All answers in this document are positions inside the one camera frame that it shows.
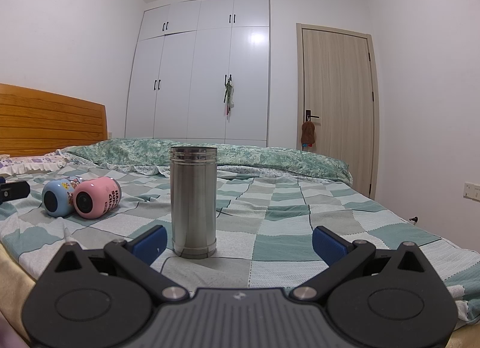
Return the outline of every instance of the stainless steel cylinder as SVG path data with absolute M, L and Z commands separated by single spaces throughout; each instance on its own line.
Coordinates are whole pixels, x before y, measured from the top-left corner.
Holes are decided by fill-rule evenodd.
M 173 251 L 187 259 L 210 257 L 217 248 L 215 202 L 217 148 L 170 149 Z

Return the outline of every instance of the pillow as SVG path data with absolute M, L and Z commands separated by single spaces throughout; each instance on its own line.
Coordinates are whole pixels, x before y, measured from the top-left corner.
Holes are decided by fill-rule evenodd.
M 10 157 L 0 159 L 0 176 L 25 173 L 47 173 L 66 166 L 68 160 L 60 156 Z

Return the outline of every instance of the door frame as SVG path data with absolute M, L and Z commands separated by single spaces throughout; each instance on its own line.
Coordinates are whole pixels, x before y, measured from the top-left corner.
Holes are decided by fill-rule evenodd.
M 367 40 L 368 52 L 370 54 L 370 75 L 371 85 L 373 89 L 373 157 L 371 165 L 371 190 L 370 198 L 375 199 L 375 192 L 377 189 L 377 175 L 378 175 L 378 150 L 379 150 L 379 100 L 378 100 L 378 79 L 377 67 L 375 64 L 374 43 L 372 42 L 370 34 L 363 34 L 361 32 L 342 30 L 341 28 L 332 28 L 324 26 L 314 26 L 311 24 L 297 23 L 297 57 L 298 57 L 298 116 L 297 116 L 297 149 L 302 149 L 300 137 L 302 135 L 302 124 L 305 114 L 304 99 L 305 99 L 305 80 L 303 76 L 303 30 L 316 30 L 325 32 L 336 32 L 344 35 L 351 35 Z

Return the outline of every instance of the white wall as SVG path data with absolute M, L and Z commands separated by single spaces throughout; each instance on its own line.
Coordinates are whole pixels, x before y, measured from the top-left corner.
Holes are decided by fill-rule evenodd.
M 379 69 L 376 200 L 480 251 L 480 0 L 368 0 Z
M 143 0 L 0 0 L 0 83 L 106 105 L 123 137 Z
M 185 0 L 159 0 L 147 9 Z M 270 0 L 271 78 L 268 145 L 296 148 L 297 23 L 371 33 L 366 0 Z

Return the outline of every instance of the wooden headboard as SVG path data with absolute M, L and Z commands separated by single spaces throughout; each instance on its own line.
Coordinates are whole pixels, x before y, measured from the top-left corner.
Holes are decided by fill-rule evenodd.
M 0 154 L 44 155 L 106 139 L 104 105 L 0 84 Z

